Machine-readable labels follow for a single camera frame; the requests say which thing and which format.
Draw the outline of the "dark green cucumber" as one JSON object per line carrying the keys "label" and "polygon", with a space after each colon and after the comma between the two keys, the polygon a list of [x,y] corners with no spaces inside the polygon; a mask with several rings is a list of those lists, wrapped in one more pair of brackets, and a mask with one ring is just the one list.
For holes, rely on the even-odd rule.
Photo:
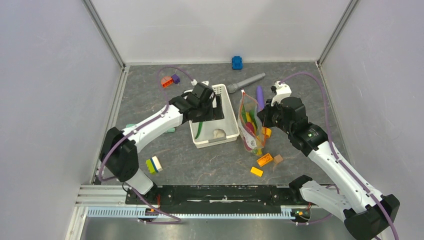
{"label": "dark green cucumber", "polygon": [[249,112],[249,117],[251,119],[251,122],[257,126],[257,122],[256,122],[256,111],[254,109],[251,109]]}

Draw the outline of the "green chili pepper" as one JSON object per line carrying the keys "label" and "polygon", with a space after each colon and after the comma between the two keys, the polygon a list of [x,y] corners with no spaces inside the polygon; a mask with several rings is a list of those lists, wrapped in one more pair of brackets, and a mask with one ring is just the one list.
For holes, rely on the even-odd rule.
{"label": "green chili pepper", "polygon": [[241,109],[240,109],[240,116],[241,116],[241,118],[243,119],[243,123],[244,123],[244,124],[246,124],[248,121],[247,121],[247,116],[246,116],[245,107],[244,107],[244,105],[243,105],[243,104],[241,105]]}

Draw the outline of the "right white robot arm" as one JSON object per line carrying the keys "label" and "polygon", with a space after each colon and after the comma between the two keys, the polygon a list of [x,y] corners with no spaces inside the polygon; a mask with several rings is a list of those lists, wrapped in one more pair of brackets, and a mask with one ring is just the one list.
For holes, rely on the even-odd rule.
{"label": "right white robot arm", "polygon": [[302,100],[291,95],[290,87],[276,82],[274,97],[257,116],[267,128],[287,134],[294,148],[317,164],[341,190],[336,193],[311,177],[302,175],[289,184],[289,199],[295,204],[315,204],[344,223],[356,240],[371,240],[387,228],[399,238],[394,220],[400,207],[392,194],[383,195],[366,181],[340,154],[330,136],[309,122]]}

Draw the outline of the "clear zip top bag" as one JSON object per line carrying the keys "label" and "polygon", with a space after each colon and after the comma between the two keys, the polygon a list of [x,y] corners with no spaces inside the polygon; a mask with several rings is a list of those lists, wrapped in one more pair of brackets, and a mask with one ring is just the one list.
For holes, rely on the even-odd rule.
{"label": "clear zip top bag", "polygon": [[262,121],[257,116],[259,104],[243,89],[240,92],[241,100],[238,108],[237,126],[242,143],[247,152],[260,157],[263,155],[266,136],[263,133]]}

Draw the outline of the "red sweet potato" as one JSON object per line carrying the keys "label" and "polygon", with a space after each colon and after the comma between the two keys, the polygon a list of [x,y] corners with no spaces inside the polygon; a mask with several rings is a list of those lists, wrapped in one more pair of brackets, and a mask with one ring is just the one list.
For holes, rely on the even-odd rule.
{"label": "red sweet potato", "polygon": [[254,136],[256,135],[256,128],[251,122],[247,122],[246,127]]}

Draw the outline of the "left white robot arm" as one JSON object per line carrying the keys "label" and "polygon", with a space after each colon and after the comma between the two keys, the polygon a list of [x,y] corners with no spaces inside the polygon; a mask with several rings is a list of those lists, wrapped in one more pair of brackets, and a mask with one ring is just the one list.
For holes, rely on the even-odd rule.
{"label": "left white robot arm", "polygon": [[112,178],[126,183],[145,204],[157,198],[154,182],[140,169],[139,152],[168,129],[186,122],[208,122],[224,118],[222,97],[212,87],[198,82],[192,90],[167,100],[165,106],[145,120],[119,130],[112,127],[106,132],[99,160],[98,179],[105,182],[107,168]]}

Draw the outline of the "yellow banana bunch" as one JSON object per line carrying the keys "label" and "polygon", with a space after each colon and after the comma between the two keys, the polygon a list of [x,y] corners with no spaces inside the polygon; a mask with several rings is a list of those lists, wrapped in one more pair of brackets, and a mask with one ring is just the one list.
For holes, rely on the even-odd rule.
{"label": "yellow banana bunch", "polygon": [[[246,118],[247,118],[247,122],[251,122],[251,118],[250,118],[248,112],[246,112]],[[262,149],[259,147],[259,144],[258,144],[257,126],[255,126],[255,130],[256,130],[255,131],[255,135],[253,135],[248,130],[248,128],[246,127],[246,124],[243,125],[243,130],[244,130],[244,134],[243,135],[244,135],[244,142],[245,142],[246,149],[249,152],[251,152],[252,154],[256,155],[256,156],[261,156],[262,155]]]}

